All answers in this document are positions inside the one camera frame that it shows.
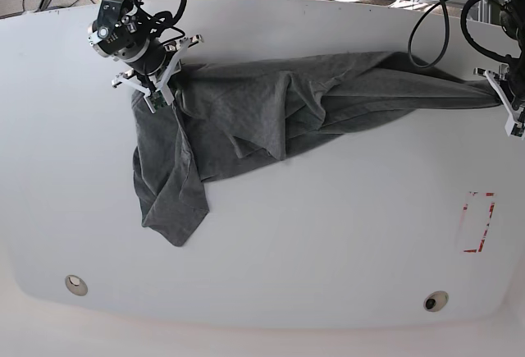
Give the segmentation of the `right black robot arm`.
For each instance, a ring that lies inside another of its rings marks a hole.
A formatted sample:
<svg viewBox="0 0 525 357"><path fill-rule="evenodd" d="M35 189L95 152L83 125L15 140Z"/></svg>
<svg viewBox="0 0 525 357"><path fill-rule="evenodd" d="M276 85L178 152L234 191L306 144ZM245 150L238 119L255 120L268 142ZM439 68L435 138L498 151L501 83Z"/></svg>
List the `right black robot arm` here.
<svg viewBox="0 0 525 357"><path fill-rule="evenodd" d="M144 10L143 0L102 0L89 27L91 48L130 68L119 73L112 86L129 85L139 91L152 112L173 103L169 81L181 71L187 51L203 42L201 35L188 37L177 27L187 2L180 0L175 13L152 15Z"/></svg>

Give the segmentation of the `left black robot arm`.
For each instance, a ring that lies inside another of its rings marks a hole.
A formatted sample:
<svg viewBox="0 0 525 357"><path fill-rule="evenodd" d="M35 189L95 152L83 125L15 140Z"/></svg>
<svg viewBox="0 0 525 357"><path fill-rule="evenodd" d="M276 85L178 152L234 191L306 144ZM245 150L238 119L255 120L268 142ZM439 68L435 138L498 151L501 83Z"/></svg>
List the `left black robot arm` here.
<svg viewBox="0 0 525 357"><path fill-rule="evenodd" d="M467 15L481 1L495 3L500 9L500 26L505 34L518 43L520 55L499 55L478 44L468 32ZM476 69L498 94L509 117L505 124L508 135L524 137L524 0L467 0L463 5L460 27L468 44L481 55L500 64L497 72Z"/></svg>

